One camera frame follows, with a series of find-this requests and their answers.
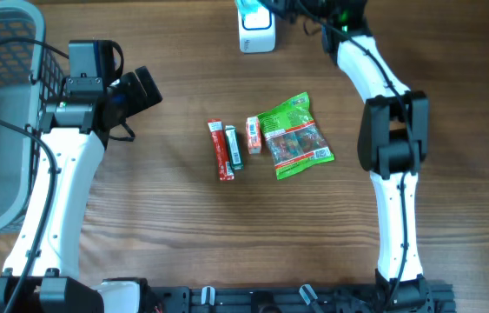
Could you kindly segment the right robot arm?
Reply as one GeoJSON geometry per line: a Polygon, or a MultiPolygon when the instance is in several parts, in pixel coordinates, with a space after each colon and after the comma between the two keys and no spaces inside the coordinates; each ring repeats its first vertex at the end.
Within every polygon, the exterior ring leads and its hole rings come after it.
{"type": "Polygon", "coordinates": [[[380,252],[368,303],[374,312],[433,312],[432,292],[418,256],[415,192],[428,150],[429,100],[391,71],[364,15],[364,1],[264,1],[293,22],[321,26],[325,52],[348,76],[364,109],[357,153],[376,197],[380,252]]]}

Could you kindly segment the small red candy pack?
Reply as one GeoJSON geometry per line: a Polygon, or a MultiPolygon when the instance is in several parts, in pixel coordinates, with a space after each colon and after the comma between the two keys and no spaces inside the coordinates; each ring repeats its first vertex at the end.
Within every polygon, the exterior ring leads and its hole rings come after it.
{"type": "Polygon", "coordinates": [[[248,117],[246,121],[246,134],[248,152],[250,154],[261,153],[261,128],[260,121],[257,116],[248,117]]]}

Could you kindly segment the green stick pack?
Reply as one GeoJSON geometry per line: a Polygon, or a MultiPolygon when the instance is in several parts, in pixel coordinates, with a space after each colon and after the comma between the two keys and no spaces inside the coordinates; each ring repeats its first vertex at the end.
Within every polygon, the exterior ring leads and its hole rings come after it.
{"type": "Polygon", "coordinates": [[[243,161],[238,144],[237,131],[234,125],[225,126],[225,136],[227,139],[229,160],[231,162],[232,168],[233,170],[242,170],[243,161]]]}

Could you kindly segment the teal white tissue pack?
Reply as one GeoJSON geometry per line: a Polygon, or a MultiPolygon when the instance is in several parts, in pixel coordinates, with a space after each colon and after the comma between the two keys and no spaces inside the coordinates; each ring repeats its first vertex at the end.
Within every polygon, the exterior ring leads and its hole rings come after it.
{"type": "Polygon", "coordinates": [[[267,15],[271,12],[263,5],[261,0],[235,0],[237,10],[244,17],[267,15]]]}

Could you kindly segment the green snack bag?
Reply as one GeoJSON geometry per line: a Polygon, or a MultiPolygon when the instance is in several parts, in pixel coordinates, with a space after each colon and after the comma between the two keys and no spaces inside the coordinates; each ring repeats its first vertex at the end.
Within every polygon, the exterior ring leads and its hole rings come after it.
{"type": "Polygon", "coordinates": [[[334,160],[309,109],[310,97],[302,92],[257,116],[278,180],[334,160]]]}

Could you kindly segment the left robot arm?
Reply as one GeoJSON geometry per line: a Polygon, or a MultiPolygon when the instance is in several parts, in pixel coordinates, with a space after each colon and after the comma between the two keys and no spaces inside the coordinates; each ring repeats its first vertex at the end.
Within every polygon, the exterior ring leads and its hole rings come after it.
{"type": "Polygon", "coordinates": [[[78,281],[79,239],[89,189],[111,130],[158,104],[145,67],[123,69],[120,45],[73,40],[70,74],[43,104],[41,151],[28,208],[0,275],[0,312],[156,312],[160,301],[143,278],[78,281]]]}

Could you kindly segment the red stick pack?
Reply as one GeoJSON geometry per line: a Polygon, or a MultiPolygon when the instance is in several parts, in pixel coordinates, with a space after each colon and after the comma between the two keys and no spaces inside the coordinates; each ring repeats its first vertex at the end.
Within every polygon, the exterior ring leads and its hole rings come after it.
{"type": "Polygon", "coordinates": [[[226,138],[223,132],[221,119],[209,119],[208,128],[215,148],[219,179],[221,181],[231,181],[235,178],[235,175],[229,161],[226,138]]]}

